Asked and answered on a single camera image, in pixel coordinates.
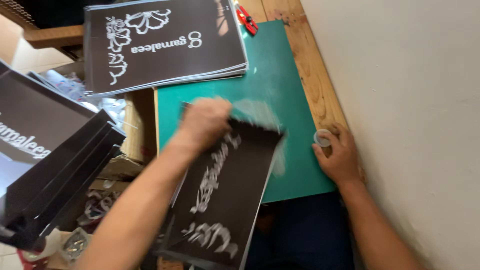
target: hand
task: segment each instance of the hand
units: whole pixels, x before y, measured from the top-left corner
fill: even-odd
[[[312,148],[322,170],[340,188],[345,183],[361,180],[357,149],[352,134],[339,123],[334,123],[333,126],[338,130],[340,139],[329,133],[319,134],[319,137],[328,139],[332,143],[332,155],[327,158],[317,144],[312,144]]]
[[[185,109],[183,121],[172,141],[200,154],[231,128],[228,116],[232,104],[225,99],[200,98]]]

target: green cutting mat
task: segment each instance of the green cutting mat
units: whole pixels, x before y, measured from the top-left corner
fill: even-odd
[[[242,78],[158,89],[159,145],[163,147],[174,133],[182,101],[221,96],[233,103],[236,117],[287,131],[262,202],[331,192],[335,186],[319,168],[312,151],[315,125],[283,23],[270,21],[258,26],[254,37],[242,27],[250,63]]]

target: wooden table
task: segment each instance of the wooden table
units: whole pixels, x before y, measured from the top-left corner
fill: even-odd
[[[345,117],[300,0],[239,0],[239,4],[257,23],[283,20],[316,128],[331,129],[334,122],[346,127]],[[156,128],[158,137],[158,119]]]

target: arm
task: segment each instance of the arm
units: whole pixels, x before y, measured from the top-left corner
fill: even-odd
[[[130,270],[140,263],[190,163],[229,129],[231,104],[201,99],[188,108],[178,131],[105,216],[78,270]]]
[[[330,157],[327,158],[318,145],[312,147],[322,170],[338,186],[367,268],[425,269],[379,211],[361,182],[353,136],[342,125],[335,123],[334,126],[339,131],[339,139],[332,134],[320,135],[332,143],[333,153]]]

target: dark blue pants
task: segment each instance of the dark blue pants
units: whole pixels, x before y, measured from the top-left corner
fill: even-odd
[[[255,228],[246,270],[290,264],[307,270],[354,269],[347,216],[338,192],[287,200],[269,235]]]

